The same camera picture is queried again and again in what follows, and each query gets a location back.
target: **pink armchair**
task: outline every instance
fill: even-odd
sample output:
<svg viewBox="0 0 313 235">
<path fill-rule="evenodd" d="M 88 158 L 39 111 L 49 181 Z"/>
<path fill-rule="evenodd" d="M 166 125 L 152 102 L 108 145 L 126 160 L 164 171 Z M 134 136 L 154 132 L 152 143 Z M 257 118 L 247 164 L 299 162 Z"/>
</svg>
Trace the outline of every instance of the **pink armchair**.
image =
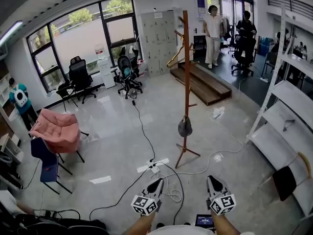
<svg viewBox="0 0 313 235">
<path fill-rule="evenodd" d="M 78 153 L 81 131 L 75 114 L 59 114 L 42 109 L 29 133 L 45 140 L 54 153 Z"/>
</svg>

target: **teal shirt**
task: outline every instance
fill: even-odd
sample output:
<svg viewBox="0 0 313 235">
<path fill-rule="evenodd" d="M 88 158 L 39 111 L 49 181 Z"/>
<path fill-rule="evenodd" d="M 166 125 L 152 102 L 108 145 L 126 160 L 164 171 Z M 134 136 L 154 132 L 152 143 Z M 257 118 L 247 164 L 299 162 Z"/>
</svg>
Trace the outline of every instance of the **teal shirt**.
<svg viewBox="0 0 313 235">
<path fill-rule="evenodd" d="M 19 84 L 19 89 L 22 90 L 23 92 L 27 91 L 27 88 L 24 84 Z M 14 98 L 13 92 L 10 92 L 10 101 L 15 104 L 15 98 Z M 31 106 L 31 101 L 29 100 L 29 98 L 23 107 L 19 107 L 17 104 L 15 104 L 15 107 L 18 109 L 20 114 L 25 113 L 29 109 L 30 106 Z"/>
</svg>

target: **wooden step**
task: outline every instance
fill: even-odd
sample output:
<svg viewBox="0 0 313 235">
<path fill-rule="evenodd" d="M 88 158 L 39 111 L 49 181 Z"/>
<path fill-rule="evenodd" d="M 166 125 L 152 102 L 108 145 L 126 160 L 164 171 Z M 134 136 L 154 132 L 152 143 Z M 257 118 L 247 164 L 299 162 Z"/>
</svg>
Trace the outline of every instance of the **wooden step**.
<svg viewBox="0 0 313 235">
<path fill-rule="evenodd" d="M 182 82 L 185 82 L 185 70 L 179 68 L 173 69 L 171 70 L 171 74 Z M 222 100 L 222 98 L 212 91 L 207 85 L 192 76 L 190 77 L 190 86 L 191 92 L 194 93 L 207 106 Z"/>
<path fill-rule="evenodd" d="M 185 69 L 185 64 L 179 64 L 180 67 Z M 199 79 L 204 84 L 209 86 L 217 95 L 221 98 L 228 98 L 231 96 L 231 89 L 227 87 L 225 84 L 216 80 L 214 77 L 210 76 L 208 73 L 200 70 L 195 66 L 190 66 L 190 74 L 191 76 Z"/>
</svg>

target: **white marker cube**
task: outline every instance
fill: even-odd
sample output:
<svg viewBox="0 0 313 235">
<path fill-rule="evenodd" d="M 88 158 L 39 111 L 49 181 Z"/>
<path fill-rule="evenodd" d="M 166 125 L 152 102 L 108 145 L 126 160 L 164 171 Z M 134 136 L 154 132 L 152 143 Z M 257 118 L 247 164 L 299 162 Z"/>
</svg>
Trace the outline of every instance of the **white marker cube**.
<svg viewBox="0 0 313 235">
<path fill-rule="evenodd" d="M 235 206 L 236 200 L 234 194 L 215 198 L 210 205 L 211 209 L 216 213 L 216 215 L 223 215 L 227 212 L 230 212 Z"/>
<path fill-rule="evenodd" d="M 157 210 L 157 203 L 152 198 L 136 195 L 132 201 L 132 207 L 136 213 L 149 216 Z"/>
</svg>

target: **black window frame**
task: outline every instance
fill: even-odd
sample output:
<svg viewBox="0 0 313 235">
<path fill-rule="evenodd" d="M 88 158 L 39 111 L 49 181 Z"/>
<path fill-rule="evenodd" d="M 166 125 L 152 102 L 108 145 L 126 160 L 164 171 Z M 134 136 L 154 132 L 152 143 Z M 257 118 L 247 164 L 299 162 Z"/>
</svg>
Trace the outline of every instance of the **black window frame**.
<svg viewBox="0 0 313 235">
<path fill-rule="evenodd" d="M 101 21 L 102 21 L 102 26 L 103 26 L 103 31 L 104 31 L 104 34 L 105 34 L 105 38 L 106 38 L 106 42 L 107 42 L 107 46 L 108 46 L 108 50 L 109 50 L 109 54 L 110 54 L 110 59 L 111 59 L 111 62 L 112 62 L 112 67 L 111 68 L 114 68 L 114 67 L 117 67 L 117 64 L 115 64 L 114 62 L 114 58 L 113 58 L 113 55 L 112 55 L 112 48 L 115 48 L 115 47 L 119 47 L 119 46 L 123 46 L 123 45 L 126 45 L 126 44 L 131 44 L 131 43 L 135 43 L 137 42 L 138 43 L 138 50 L 139 50 L 139 54 L 141 55 L 141 45 L 140 45 L 140 40 L 139 40 L 139 34 L 138 34 L 138 28 L 137 28 L 137 21 L 136 21 L 136 16 L 135 16 L 135 7 L 134 7 L 134 0 L 132 0 L 132 8 L 133 8 L 133 12 L 131 13 L 127 13 L 127 14 L 123 14 L 123 15 L 119 15 L 119 16 L 114 16 L 114 17 L 109 17 L 109 18 L 106 18 L 104 19 L 104 16 L 103 16 L 103 10 L 102 10 L 102 2 L 104 1 L 109 1 L 109 0 L 100 0 L 100 1 L 97 1 L 97 2 L 93 2 L 93 3 L 90 3 L 90 4 L 86 4 L 84 6 L 81 6 L 79 8 L 76 8 L 74 10 L 71 10 L 65 14 L 62 14 L 56 18 L 54 18 L 53 20 L 49 21 L 48 23 L 46 23 L 44 26 L 40 27 L 40 28 L 37 28 L 37 30 L 33 31 L 31 34 L 29 34 L 27 37 L 26 37 L 26 41 L 27 41 L 27 44 L 28 44 L 28 48 L 29 48 L 29 51 L 30 51 L 30 55 L 32 57 L 32 60 L 33 60 L 33 63 L 35 65 L 35 68 L 37 70 L 37 73 L 38 73 L 38 76 L 46 90 L 46 92 L 50 92 L 47 85 L 45 84 L 45 81 L 44 81 L 44 77 L 46 75 L 49 75 L 50 73 L 60 69 L 61 73 L 62 73 L 62 76 L 64 79 L 67 79 L 67 76 L 65 75 L 64 73 L 64 70 L 63 70 L 63 67 L 60 63 L 60 60 L 59 60 L 59 57 L 58 57 L 58 54 L 57 54 L 57 51 L 56 51 L 56 48 L 54 46 L 54 42 L 53 42 L 53 37 L 52 37 L 52 32 L 51 32 L 51 28 L 50 28 L 50 25 L 58 20 L 59 18 L 65 16 L 65 15 L 68 15 L 74 11 L 78 11 L 80 9 L 83 9 L 83 8 L 86 8 L 88 6 L 91 6 L 91 5 L 94 5 L 94 4 L 98 4 L 99 6 L 99 10 L 100 10 L 100 16 L 101 16 Z M 135 37 L 134 38 L 131 38 L 131 39 L 126 39 L 126 40 L 122 40 L 122 41 L 119 41 L 119 42 L 116 42 L 116 43 L 111 43 L 111 40 L 110 40 L 110 35 L 109 35 L 109 30 L 108 30 L 108 27 L 107 27 L 107 23 L 108 22 L 112 22 L 112 21 L 115 21 L 115 20 L 119 20 L 119 19 L 122 19 L 122 18 L 127 18 L 127 17 L 132 17 L 133 19 L 133 27 L 134 27 L 134 35 Z M 29 44 L 29 37 L 31 35 L 33 35 L 34 33 L 36 33 L 38 30 L 44 28 L 44 27 L 48 27 L 48 32 L 49 32 L 49 37 L 50 37 L 50 42 L 45 44 L 44 46 L 40 47 L 39 49 L 35 50 L 34 52 L 32 52 L 32 48 Z M 40 69 L 39 67 L 37 66 L 37 62 L 36 62 L 36 59 L 35 59 L 35 56 L 37 54 L 39 54 L 40 52 L 42 52 L 43 50 L 49 48 L 49 47 L 52 47 L 52 50 L 53 50 L 53 54 L 54 54 L 54 57 L 57 61 L 57 66 L 47 70 L 46 72 L 42 73 L 40 72 Z M 90 75 L 93 75 L 93 74 L 96 74 L 96 73 L 99 73 L 100 71 L 97 70 L 93 73 L 91 73 Z"/>
</svg>

